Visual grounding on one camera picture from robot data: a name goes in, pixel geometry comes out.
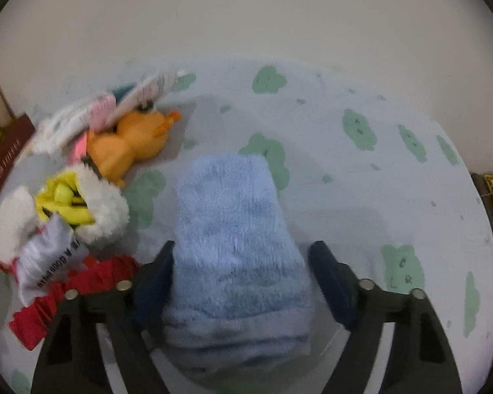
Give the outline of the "white tissue packet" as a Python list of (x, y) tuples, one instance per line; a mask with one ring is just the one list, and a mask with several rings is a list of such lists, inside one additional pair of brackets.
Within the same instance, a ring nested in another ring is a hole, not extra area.
[(50, 284), (67, 280), (70, 271), (83, 271), (90, 252), (58, 214), (21, 248), (14, 274), (21, 303), (27, 307), (50, 292)]

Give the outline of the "white plush yellow toy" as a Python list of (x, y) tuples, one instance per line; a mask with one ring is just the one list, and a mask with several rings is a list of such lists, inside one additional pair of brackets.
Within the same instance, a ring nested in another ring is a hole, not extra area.
[(74, 164), (46, 179), (33, 195), (21, 185), (0, 203), (0, 262), (9, 265), (31, 233), (60, 216), (79, 240), (101, 247), (126, 230), (130, 209), (120, 188), (101, 179), (87, 164)]

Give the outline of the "light blue fluffy towel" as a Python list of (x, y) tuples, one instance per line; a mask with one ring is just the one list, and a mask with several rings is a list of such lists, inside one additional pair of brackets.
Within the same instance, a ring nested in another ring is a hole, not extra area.
[(176, 185), (167, 352), (196, 377), (273, 368), (311, 349), (313, 286), (266, 160), (192, 162)]

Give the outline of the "teal pink sock package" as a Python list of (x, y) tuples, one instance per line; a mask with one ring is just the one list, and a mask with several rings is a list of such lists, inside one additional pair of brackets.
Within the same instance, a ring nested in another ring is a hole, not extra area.
[(41, 121), (25, 151), (29, 155), (54, 154), (84, 131), (103, 132), (130, 111), (153, 105), (183, 75), (182, 70), (159, 72), (140, 83), (101, 91), (70, 103)]

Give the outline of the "orange squishy toy figure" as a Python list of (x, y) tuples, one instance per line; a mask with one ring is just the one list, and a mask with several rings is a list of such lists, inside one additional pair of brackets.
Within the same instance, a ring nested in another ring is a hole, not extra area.
[(125, 187), (124, 176), (134, 163), (156, 157), (165, 147), (169, 132), (181, 120), (178, 110), (124, 115), (114, 132), (87, 135), (87, 154), (100, 175), (118, 188)]

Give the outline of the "cloud-patterned blue bedsheet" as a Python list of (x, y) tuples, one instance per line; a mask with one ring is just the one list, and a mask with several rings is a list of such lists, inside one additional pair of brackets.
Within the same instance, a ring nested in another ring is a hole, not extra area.
[(493, 231), (468, 168), (428, 115), (337, 69), (229, 56), (152, 59), (39, 84), (26, 113), (53, 110), (164, 70), (186, 77), (165, 97), (183, 119), (161, 156), (128, 176), (131, 220), (120, 248), (150, 261), (176, 222), (174, 187), (189, 163), (265, 154), (288, 227), (322, 240), (380, 287), (428, 293), (462, 388), (493, 362)]

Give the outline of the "dark red gold tin box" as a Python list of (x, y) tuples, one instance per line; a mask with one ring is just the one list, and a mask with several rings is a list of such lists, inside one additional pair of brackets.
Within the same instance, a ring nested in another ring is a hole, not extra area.
[(0, 193), (12, 165), (34, 133), (35, 126), (26, 114), (16, 118), (5, 129), (0, 139)]

